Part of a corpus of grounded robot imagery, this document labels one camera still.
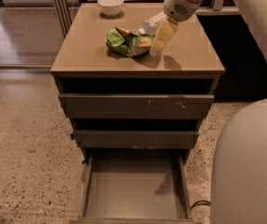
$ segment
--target brown countertop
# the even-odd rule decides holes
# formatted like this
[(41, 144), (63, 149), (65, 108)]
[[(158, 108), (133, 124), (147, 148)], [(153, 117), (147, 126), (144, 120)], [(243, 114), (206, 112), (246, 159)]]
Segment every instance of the brown countertop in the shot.
[(107, 52), (105, 35), (110, 29), (117, 26), (135, 31), (161, 11), (162, 3), (126, 3), (117, 18), (106, 19), (96, 4), (82, 4), (51, 68), (52, 74), (223, 74), (224, 67), (195, 15), (179, 23), (162, 56), (146, 53), (126, 58)]

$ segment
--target black cable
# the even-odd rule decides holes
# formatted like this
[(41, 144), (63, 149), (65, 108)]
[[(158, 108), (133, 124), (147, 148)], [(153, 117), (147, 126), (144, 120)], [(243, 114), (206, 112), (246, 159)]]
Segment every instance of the black cable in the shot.
[(194, 208), (195, 206), (199, 206), (199, 205), (210, 205), (210, 202), (209, 202), (209, 201), (206, 201), (206, 200), (200, 200), (200, 201), (194, 203), (194, 204), (190, 207), (190, 210), (192, 210), (192, 208)]

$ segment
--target closed drawer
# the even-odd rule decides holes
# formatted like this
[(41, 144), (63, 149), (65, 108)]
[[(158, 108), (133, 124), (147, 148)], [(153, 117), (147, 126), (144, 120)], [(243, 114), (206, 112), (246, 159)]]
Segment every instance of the closed drawer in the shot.
[(82, 119), (75, 120), (74, 138), (82, 147), (192, 149), (197, 120)]
[(60, 94), (68, 118), (204, 119), (213, 95)]

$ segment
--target bowl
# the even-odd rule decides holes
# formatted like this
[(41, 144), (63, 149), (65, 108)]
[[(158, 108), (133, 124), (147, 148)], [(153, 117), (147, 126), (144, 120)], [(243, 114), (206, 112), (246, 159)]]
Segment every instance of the bowl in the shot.
[(101, 12), (107, 17), (117, 17), (123, 7), (124, 0), (98, 0)]

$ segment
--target concrete floor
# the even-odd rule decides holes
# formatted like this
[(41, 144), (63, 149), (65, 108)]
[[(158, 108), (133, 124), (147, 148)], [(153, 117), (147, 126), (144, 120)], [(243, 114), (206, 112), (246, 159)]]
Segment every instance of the concrete floor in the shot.
[[(62, 42), (53, 9), (0, 7), (0, 64), (52, 64)], [(49, 72), (0, 70), (0, 223), (67, 224), (79, 215), (85, 165), (57, 96)], [(186, 165), (190, 203), (210, 200), (218, 135), (245, 105), (212, 105)], [(209, 207), (192, 216), (209, 224)]]

